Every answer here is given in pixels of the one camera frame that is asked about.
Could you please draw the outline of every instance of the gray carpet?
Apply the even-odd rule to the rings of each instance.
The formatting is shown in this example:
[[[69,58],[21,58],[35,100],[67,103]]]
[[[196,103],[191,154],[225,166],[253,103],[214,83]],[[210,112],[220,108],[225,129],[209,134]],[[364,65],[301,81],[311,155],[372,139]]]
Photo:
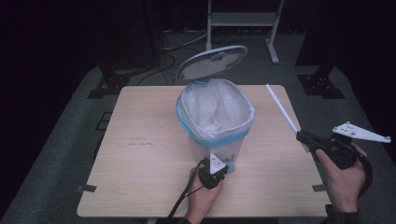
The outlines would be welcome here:
[[[168,34],[167,46],[176,46],[195,38],[191,34]],[[333,84],[341,90],[346,99],[325,100],[320,96],[307,96],[297,75],[310,74],[316,67],[294,67],[304,40],[303,35],[278,35],[275,48],[280,64],[271,63],[269,53],[260,35],[243,35],[226,45],[244,45],[248,55],[235,69],[218,76],[235,84],[278,84],[285,87],[302,128],[321,135],[329,135],[334,126],[351,121],[362,128],[372,130],[370,120],[362,111],[348,79],[337,68],[331,72]],[[175,64],[156,73],[140,85],[172,85],[178,67],[191,56],[203,51],[205,43],[197,43],[184,49],[169,52]],[[161,68],[172,65],[173,59],[163,55]],[[136,85],[142,78],[157,71],[133,76],[129,85]],[[102,99],[87,99],[101,78],[100,70],[94,67],[82,80],[54,127],[32,170],[8,208],[1,223],[145,223],[145,219],[133,218],[82,218],[77,215],[81,193],[90,174],[95,149],[104,134],[96,131],[96,125],[103,113],[111,112],[117,102],[117,95]],[[396,171],[382,144],[355,141],[365,148],[374,169],[374,182],[360,200],[363,223],[396,223]],[[321,166],[319,172],[324,177]],[[280,217],[278,223],[319,223],[322,217]]]

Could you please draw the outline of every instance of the black controller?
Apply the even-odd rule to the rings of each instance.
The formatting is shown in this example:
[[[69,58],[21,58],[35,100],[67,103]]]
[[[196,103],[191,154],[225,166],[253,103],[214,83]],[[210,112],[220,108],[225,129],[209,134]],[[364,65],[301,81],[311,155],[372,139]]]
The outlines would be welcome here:
[[[315,151],[322,149],[341,170],[351,167],[360,155],[359,151],[351,145],[352,139],[339,133],[332,133],[330,138],[323,138],[300,130],[296,138],[309,147],[316,161],[319,160]]]
[[[204,167],[201,167],[198,170],[199,179],[205,188],[213,189],[222,179],[224,179],[228,171],[228,166],[226,165],[224,168],[215,172],[214,174],[210,174],[210,160],[208,158],[204,158],[202,160],[202,164]]]

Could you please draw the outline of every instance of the trash can lid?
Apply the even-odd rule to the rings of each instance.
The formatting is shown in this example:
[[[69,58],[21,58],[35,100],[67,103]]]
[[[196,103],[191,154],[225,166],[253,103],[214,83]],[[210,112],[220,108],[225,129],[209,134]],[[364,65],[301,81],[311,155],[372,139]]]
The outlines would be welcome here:
[[[199,53],[184,62],[177,71],[177,80],[196,80],[226,72],[248,54],[244,46],[229,46]]]

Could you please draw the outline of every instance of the dark background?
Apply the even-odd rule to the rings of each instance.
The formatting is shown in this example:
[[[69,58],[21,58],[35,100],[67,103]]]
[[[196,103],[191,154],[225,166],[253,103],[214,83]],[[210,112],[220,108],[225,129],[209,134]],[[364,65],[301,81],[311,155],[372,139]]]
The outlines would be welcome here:
[[[314,13],[323,10],[318,2],[329,4],[319,16]],[[276,4],[215,0],[213,9],[271,11]],[[79,82],[98,60],[115,57],[135,67],[156,63],[161,30],[205,29],[206,5],[200,0],[0,0],[0,216]],[[337,66],[348,76],[375,130],[393,137],[395,11],[393,1],[286,1],[279,24],[284,34],[308,31],[306,63],[318,63],[312,56],[326,54],[323,46],[333,42],[329,36],[341,36],[336,38],[341,46]],[[394,159],[394,143],[386,147]]]

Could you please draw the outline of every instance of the hand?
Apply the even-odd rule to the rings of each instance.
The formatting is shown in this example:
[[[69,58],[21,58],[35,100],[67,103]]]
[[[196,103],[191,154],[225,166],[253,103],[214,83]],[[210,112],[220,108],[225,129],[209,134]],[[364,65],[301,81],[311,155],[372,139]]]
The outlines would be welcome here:
[[[366,156],[360,147],[352,145]],[[340,170],[323,150],[317,150],[316,154],[327,173],[328,193],[333,209],[337,212],[358,212],[359,192],[365,180],[361,163],[356,161],[351,167]]]
[[[200,188],[202,185],[201,180],[198,175],[196,175],[189,189],[189,193]],[[213,189],[203,187],[189,195],[189,210],[187,211],[186,219],[188,219],[190,223],[198,224],[204,220],[221,192],[222,185],[223,181],[221,180]]]

